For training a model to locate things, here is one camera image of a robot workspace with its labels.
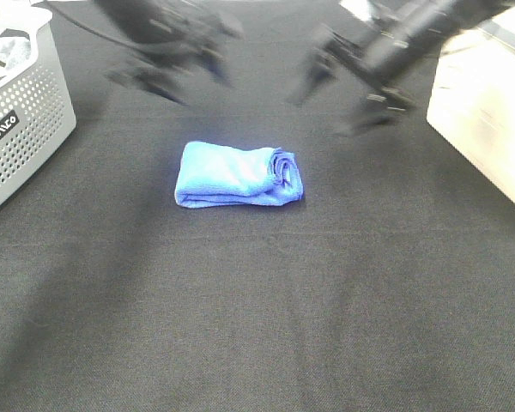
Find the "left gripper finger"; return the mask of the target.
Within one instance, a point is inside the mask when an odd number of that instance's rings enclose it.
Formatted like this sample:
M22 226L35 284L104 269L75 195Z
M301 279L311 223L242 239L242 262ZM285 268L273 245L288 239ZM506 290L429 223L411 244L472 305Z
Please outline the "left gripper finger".
M197 54L197 61L210 74L214 82L227 88L233 87L225 59L217 50L208 47L202 48Z
M132 82L137 88L146 93L157 95L181 106L186 105L185 98L181 95L178 84L173 82L168 76L139 73L133 75Z

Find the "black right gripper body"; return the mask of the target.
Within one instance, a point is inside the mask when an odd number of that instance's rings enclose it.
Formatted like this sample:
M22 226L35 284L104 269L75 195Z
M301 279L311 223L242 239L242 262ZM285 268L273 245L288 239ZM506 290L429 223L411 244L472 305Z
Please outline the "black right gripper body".
M342 121L343 129L371 129L388 124L415 108L415 100L397 85L416 55L409 44L399 43L380 28L357 44L322 25L313 35L312 89L335 78L342 66L368 86L366 98Z

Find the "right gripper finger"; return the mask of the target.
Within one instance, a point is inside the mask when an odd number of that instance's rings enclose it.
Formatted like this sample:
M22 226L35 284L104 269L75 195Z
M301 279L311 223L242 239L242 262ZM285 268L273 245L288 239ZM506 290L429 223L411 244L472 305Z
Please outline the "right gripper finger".
M300 63L287 102L301 106L320 87L335 78L334 61L327 53L309 53Z

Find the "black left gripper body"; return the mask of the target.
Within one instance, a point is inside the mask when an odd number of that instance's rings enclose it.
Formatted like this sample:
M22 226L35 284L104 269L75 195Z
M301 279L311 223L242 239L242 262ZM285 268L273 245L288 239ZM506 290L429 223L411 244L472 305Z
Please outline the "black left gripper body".
M106 16L126 36L119 44L133 53L127 67L107 73L109 80L122 86L135 86L132 77L139 73L172 79L171 71L187 72L193 64L201 67L197 54L202 48L223 56L220 37L243 35L240 21L221 12L108 12Z

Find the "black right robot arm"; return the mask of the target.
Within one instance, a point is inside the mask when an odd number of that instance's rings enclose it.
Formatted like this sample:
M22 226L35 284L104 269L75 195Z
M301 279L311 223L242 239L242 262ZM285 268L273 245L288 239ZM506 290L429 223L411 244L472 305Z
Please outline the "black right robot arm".
M345 126L360 131L388 123L398 113L415 107L397 80L450 37L480 25L511 8L509 1L409 1L394 10L376 1L363 3L368 26L352 41L330 27L316 32L312 49L302 63L302 76L288 95L301 105L341 65L369 88L365 101L351 113Z

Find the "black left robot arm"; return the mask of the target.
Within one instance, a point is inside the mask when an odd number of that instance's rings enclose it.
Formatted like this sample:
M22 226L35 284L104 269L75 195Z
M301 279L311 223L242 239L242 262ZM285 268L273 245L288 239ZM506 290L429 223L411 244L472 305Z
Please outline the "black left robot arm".
M134 62L107 77L182 105L179 85L169 74L186 72L193 64L215 82L230 87L221 52L221 36L241 38L243 28L233 16L194 1L97 1L95 5L127 38L124 46Z

